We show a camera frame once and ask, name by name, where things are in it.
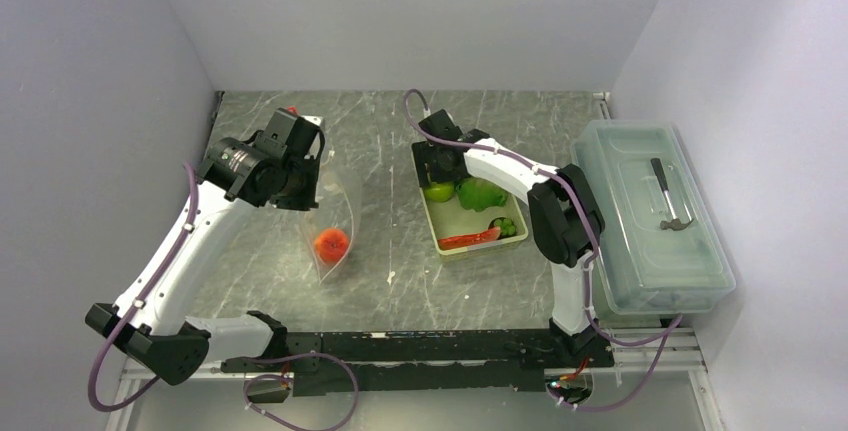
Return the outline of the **green apple toy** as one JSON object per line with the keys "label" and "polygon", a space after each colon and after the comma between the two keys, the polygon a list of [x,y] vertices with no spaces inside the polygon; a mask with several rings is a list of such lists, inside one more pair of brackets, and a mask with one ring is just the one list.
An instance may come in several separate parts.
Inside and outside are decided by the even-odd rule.
{"label": "green apple toy", "polygon": [[455,195],[455,183],[430,183],[422,189],[426,200],[435,203],[450,201]]}

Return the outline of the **green perforated plastic basket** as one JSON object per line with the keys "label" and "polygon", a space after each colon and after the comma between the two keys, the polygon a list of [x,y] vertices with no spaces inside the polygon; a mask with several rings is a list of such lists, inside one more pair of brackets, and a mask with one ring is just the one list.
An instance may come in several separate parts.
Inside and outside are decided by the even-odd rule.
{"label": "green perforated plastic basket", "polygon": [[[470,177],[476,177],[469,171],[465,153],[464,161]],[[444,203],[435,203],[426,200],[422,192],[425,186],[427,185],[420,185],[418,183],[431,240],[435,245],[437,253],[444,260],[470,257],[476,254],[514,247],[529,236],[529,226],[526,224],[520,210],[518,199],[508,191],[509,197],[503,207],[490,207],[482,212],[476,212],[463,209],[459,204],[456,193],[450,201]],[[515,236],[449,251],[440,250],[437,245],[438,239],[485,231],[489,228],[489,223],[499,217],[507,217],[515,222],[517,227],[517,234]]]}

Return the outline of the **clear polka dot zip bag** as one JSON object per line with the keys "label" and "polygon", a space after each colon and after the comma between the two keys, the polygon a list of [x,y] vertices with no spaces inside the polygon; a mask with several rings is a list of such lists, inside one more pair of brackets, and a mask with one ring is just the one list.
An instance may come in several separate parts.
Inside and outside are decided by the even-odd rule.
{"label": "clear polka dot zip bag", "polygon": [[[346,273],[353,261],[355,245],[359,238],[363,191],[362,180],[352,170],[342,166],[323,168],[316,191],[317,208],[304,214],[299,222],[302,240],[312,259],[317,283],[323,285],[337,281]],[[313,251],[314,238],[326,228],[340,228],[350,238],[350,248],[336,265],[328,266],[319,261]]]}

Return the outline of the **orange peach toy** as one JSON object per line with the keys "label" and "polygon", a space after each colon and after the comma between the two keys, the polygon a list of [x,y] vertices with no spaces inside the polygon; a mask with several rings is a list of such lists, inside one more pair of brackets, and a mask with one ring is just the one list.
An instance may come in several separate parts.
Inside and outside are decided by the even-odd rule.
{"label": "orange peach toy", "polygon": [[350,238],[344,230],[326,228],[314,238],[313,251],[320,262],[333,266],[345,257],[350,244]]}

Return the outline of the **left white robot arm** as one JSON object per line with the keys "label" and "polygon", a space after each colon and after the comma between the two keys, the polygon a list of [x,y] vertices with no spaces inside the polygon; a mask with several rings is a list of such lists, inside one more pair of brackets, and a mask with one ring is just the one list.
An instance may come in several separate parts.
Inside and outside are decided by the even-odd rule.
{"label": "left white robot arm", "polygon": [[223,138],[190,173],[189,197],[138,278],[85,322],[155,377],[177,385],[203,364],[249,358],[272,371],[287,357],[286,328],[249,311],[237,318],[190,316],[220,255],[262,208],[310,211],[326,144],[323,120],[276,110],[249,138]]}

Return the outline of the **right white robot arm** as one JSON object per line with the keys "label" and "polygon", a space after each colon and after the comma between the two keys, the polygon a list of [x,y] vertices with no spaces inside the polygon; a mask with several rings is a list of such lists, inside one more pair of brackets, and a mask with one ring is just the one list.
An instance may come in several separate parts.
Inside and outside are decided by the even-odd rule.
{"label": "right white robot arm", "polygon": [[416,167],[421,183],[429,172],[480,178],[528,207],[535,246],[552,273],[551,352],[564,366],[578,364],[599,338],[592,274],[605,229],[583,170],[534,161],[479,130],[464,133],[444,110],[406,120],[422,137],[413,153],[424,160]]}

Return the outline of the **green cabbage toy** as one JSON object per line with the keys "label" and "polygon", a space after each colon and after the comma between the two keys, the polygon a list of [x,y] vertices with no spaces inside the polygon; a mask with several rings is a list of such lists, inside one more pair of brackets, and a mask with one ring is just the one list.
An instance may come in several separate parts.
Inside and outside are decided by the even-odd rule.
{"label": "green cabbage toy", "polygon": [[455,193],[463,209],[476,212],[490,207],[503,207],[509,197],[509,193],[503,188],[478,177],[458,182]]}

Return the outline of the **green grapes toy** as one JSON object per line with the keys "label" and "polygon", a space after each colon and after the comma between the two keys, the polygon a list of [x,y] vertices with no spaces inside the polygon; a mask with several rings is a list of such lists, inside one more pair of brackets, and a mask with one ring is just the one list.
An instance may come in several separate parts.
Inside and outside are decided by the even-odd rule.
{"label": "green grapes toy", "polygon": [[499,217],[493,219],[489,223],[489,228],[497,228],[499,230],[499,239],[513,237],[517,234],[515,222],[507,217]]}

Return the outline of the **clear plastic storage box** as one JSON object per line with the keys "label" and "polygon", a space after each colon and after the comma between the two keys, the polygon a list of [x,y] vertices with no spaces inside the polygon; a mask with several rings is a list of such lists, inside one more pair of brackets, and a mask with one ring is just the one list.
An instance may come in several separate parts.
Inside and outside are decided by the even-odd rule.
{"label": "clear plastic storage box", "polygon": [[[595,120],[572,144],[574,163],[605,221],[593,276],[602,319],[708,313],[734,291],[728,263],[674,128]],[[650,164],[659,158],[685,230],[663,231],[669,212]]]}

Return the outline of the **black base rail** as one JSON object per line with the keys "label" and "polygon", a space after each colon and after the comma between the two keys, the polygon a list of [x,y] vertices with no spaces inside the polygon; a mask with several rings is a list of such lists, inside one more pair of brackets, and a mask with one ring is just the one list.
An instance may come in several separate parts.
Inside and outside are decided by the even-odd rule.
{"label": "black base rail", "polygon": [[611,344],[595,333],[571,339],[553,328],[462,331],[291,332],[275,355],[294,362],[230,358],[227,374],[279,374],[297,397],[348,391],[509,388],[541,391],[556,372],[610,368]]}

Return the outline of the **black handled hammer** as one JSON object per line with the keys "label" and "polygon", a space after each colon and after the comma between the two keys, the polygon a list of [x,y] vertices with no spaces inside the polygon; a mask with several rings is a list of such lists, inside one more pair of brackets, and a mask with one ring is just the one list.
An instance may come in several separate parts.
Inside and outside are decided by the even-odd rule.
{"label": "black handled hammer", "polygon": [[653,169],[657,183],[660,187],[660,191],[662,192],[665,205],[669,212],[669,219],[660,222],[660,229],[663,231],[675,232],[687,229],[693,223],[693,221],[690,220],[687,222],[683,222],[676,213],[676,210],[671,200],[668,180],[665,172],[665,167],[663,166],[662,161],[659,158],[651,158],[650,164]]}

